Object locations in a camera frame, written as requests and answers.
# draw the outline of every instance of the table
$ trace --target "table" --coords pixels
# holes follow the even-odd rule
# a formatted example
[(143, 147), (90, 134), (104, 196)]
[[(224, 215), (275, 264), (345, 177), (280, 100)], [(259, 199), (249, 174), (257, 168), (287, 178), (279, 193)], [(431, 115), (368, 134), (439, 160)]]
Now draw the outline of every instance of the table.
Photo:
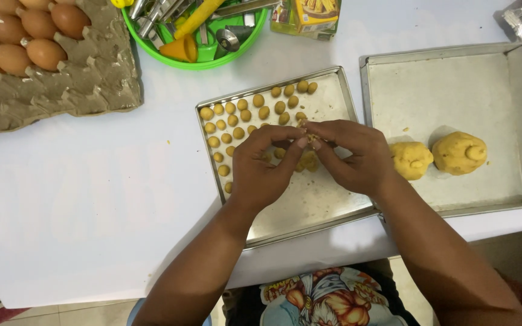
[[(510, 0), (345, 1), (331, 43), (271, 33), (210, 71), (138, 49), (144, 106), (61, 115), (0, 135), (0, 298), (7, 308), (138, 298), (221, 206), (194, 108), (201, 100), (334, 65), (361, 109), (359, 56), (507, 41)], [(522, 211), (448, 222), (468, 241), (522, 230)], [(244, 252), (229, 286), (397, 254), (369, 218)]]

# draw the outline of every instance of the yellow rolling pin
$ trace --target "yellow rolling pin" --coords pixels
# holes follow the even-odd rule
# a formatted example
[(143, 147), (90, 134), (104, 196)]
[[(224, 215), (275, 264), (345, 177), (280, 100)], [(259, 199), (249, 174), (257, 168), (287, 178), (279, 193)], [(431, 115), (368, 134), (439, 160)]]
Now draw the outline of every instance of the yellow rolling pin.
[(205, 20), (222, 5), (224, 0), (205, 0), (192, 15), (175, 32), (175, 39), (179, 40), (186, 34), (192, 34)]

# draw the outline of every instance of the fingernail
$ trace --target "fingernail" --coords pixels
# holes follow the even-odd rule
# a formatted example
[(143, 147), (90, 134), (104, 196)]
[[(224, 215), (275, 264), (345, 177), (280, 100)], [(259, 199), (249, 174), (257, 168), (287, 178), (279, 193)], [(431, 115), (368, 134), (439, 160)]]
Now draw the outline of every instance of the fingernail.
[(313, 149), (315, 149), (316, 151), (319, 151), (320, 148), (321, 148), (321, 143), (320, 143), (318, 140), (315, 140), (313, 143), (311, 143), (311, 146), (312, 146)]
[(297, 145), (304, 149), (309, 143), (309, 140), (306, 137), (300, 138), (297, 141)]

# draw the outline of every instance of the metal baking pan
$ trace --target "metal baking pan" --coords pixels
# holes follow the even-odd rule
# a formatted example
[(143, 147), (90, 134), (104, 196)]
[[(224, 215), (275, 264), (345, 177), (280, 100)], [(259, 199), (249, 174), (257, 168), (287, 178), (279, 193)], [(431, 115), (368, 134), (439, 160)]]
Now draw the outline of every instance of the metal baking pan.
[(389, 143), (431, 149), (459, 130), (487, 144), (488, 165), (471, 174), (452, 176), (431, 164), (411, 181), (442, 217), (522, 208), (522, 43), (366, 56), (360, 63), (366, 121)]
[[(201, 127), (204, 127), (204, 123), (206, 122), (203, 121), (199, 115), (201, 108), (212, 107), (215, 103), (226, 105), (229, 101), (232, 101), (236, 105), (239, 99), (244, 98), (249, 102), (252, 119), (250, 122), (240, 121), (236, 127), (240, 126), (246, 130), (249, 125), (259, 127), (262, 122), (276, 125), (278, 124), (279, 116), (274, 113), (273, 110), (275, 103), (279, 100), (287, 102), (288, 98), (282, 94), (277, 99), (274, 99), (271, 96), (271, 89), (274, 86), (284, 87), (289, 84), (296, 84), (302, 79), (308, 82), (315, 81), (319, 87), (313, 95), (295, 93), (295, 95), (299, 97), (299, 105), (293, 110), (286, 108), (286, 112), (289, 112), (291, 116), (291, 120), (288, 123), (289, 125), (295, 126), (297, 124), (295, 113), (300, 111), (304, 112), (309, 120), (326, 121), (345, 119), (358, 121), (352, 95), (350, 94), (346, 75), (342, 67), (334, 67), (272, 85), (248, 89), (201, 102), (196, 107), (198, 121)], [(257, 114), (258, 109), (252, 104), (252, 98), (255, 94), (262, 94), (265, 98), (265, 105), (271, 109), (272, 113), (266, 120), (261, 121), (259, 119)], [(226, 122), (227, 117), (228, 114), (224, 113), (221, 116), (215, 116), (211, 122), (215, 123), (218, 119), (223, 119)], [(202, 130), (205, 143), (207, 143), (209, 136), (221, 138), (224, 132), (232, 134), (232, 131), (233, 127), (229, 126), (227, 126), (226, 130), (217, 130), (211, 135), (207, 135), (206, 132)], [(244, 140), (245, 138), (241, 140), (234, 139), (229, 145), (237, 146)], [(211, 149), (207, 144), (211, 158), (211, 167), (223, 204), (229, 196), (229, 194), (224, 192), (224, 185), (228, 181), (232, 181), (232, 173), (227, 177), (222, 177), (218, 175), (217, 169), (221, 164), (226, 164), (231, 169), (233, 168), (232, 159), (225, 153), (225, 148), (229, 145), (221, 144), (221, 147), (218, 149)], [(349, 155), (349, 152), (344, 149), (336, 149), (336, 151), (339, 151), (338, 154), (343, 157)], [(217, 163), (212, 158), (215, 152), (221, 152), (225, 156), (222, 163)], [(272, 163), (278, 164), (279, 160), (273, 157)], [(376, 214), (378, 214), (378, 211), (375, 210), (372, 201), (367, 196), (349, 193), (337, 185), (324, 167), (320, 167), (315, 173), (305, 170), (302, 173), (295, 173), (283, 196), (281, 196), (277, 202), (259, 213), (250, 229), (245, 249), (257, 248), (274, 242), (299, 237), (300, 235), (328, 229)]]

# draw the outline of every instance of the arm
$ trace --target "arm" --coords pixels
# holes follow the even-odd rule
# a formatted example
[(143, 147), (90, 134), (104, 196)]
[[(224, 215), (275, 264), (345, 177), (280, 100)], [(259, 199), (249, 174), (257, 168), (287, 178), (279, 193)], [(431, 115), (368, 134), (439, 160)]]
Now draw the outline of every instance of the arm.
[(352, 152), (312, 145), (333, 178), (381, 208), (412, 279), (440, 324), (522, 325), (522, 307), (499, 274), (395, 172), (384, 135), (351, 121), (308, 122), (308, 133)]
[[(279, 166), (261, 160), (272, 142), (295, 140)], [(257, 214), (283, 194), (308, 144), (294, 127), (264, 126), (235, 149), (233, 193), (158, 278), (133, 326), (202, 325), (219, 300)]]

